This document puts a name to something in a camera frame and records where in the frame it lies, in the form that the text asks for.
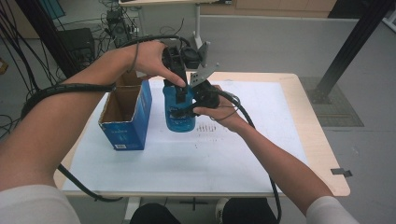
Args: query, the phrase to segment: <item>blue bottle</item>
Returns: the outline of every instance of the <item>blue bottle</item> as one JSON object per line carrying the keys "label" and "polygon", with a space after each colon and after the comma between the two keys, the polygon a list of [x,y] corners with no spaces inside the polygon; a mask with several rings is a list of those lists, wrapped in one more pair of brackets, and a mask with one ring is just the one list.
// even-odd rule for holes
{"label": "blue bottle", "polygon": [[187,89],[187,94],[185,95],[185,101],[179,104],[177,104],[176,93],[177,91],[175,86],[165,85],[165,87],[163,87],[163,95],[165,97],[166,125],[168,126],[168,129],[172,132],[176,132],[176,133],[190,132],[195,127],[195,118],[192,118],[190,116],[175,118],[171,115],[171,112],[174,110],[186,108],[187,106],[191,105],[193,93],[189,86]]}

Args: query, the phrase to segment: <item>black pole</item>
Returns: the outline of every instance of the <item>black pole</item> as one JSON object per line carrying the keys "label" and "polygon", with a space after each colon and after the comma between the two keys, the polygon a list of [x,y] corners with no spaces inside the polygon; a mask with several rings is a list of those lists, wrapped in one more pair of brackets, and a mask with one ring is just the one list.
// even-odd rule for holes
{"label": "black pole", "polygon": [[80,71],[77,63],[70,57],[64,43],[58,36],[56,27],[39,0],[15,0],[27,20],[32,24],[40,39],[46,45],[49,53],[59,65],[66,77],[71,77]]}
{"label": "black pole", "polygon": [[314,90],[308,91],[308,97],[314,104],[328,102],[328,95],[335,83],[358,54],[361,47],[385,17],[394,0],[374,0],[359,19],[343,47],[338,51],[332,64]]}

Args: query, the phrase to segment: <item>table leg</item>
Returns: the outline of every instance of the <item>table leg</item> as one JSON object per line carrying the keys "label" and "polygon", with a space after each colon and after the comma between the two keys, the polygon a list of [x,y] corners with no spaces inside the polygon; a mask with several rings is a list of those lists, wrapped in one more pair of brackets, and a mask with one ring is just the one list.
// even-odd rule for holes
{"label": "table leg", "polygon": [[140,197],[129,197],[124,220],[131,220],[134,212],[140,207]]}

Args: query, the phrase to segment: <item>hand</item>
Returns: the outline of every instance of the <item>hand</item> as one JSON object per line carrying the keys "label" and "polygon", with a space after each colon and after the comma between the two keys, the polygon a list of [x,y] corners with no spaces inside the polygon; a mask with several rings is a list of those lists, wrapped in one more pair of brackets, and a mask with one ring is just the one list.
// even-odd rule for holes
{"label": "hand", "polygon": [[217,121],[222,126],[228,128],[232,132],[236,132],[236,129],[243,124],[247,124],[239,115],[236,113],[234,105],[220,96],[219,106],[215,109],[207,107],[195,107],[193,112],[199,115],[207,115],[210,118]]}
{"label": "hand", "polygon": [[[186,83],[181,77],[171,72],[165,66],[163,66],[163,50],[166,48],[165,44],[158,41],[148,41],[139,43],[137,59],[134,65],[134,70],[146,74],[148,77],[164,77],[172,83],[185,87]],[[127,50],[129,54],[133,54],[135,57],[136,45],[123,48]]]}

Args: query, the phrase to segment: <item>cardboard box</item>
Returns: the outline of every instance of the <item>cardboard box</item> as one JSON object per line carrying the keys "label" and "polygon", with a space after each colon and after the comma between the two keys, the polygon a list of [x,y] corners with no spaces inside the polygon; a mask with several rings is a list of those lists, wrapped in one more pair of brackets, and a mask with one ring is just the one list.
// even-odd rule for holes
{"label": "cardboard box", "polygon": [[106,99],[99,126],[116,150],[145,148],[151,109],[149,82],[135,73],[125,74]]}

